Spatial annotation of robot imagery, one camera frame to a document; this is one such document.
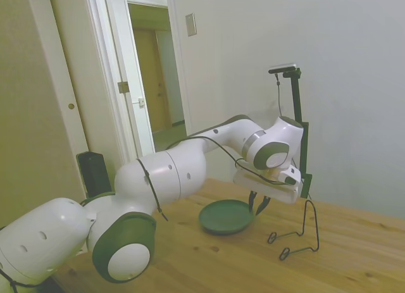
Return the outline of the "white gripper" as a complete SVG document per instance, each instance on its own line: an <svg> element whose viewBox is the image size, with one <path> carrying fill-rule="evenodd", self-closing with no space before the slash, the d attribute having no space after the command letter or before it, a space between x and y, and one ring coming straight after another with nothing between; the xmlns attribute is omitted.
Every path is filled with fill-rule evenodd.
<svg viewBox="0 0 405 293"><path fill-rule="evenodd" d="M251 215L255 215L253 207L257 193L265 197L257 207L256 216L269 205L271 198L287 204L296 202L299 193L299 170L297 168L284 170L273 168L260 171L259 174L265 179L246 170L237 170L233 178L235 184L251 190L248 199L248 210Z"/></svg>

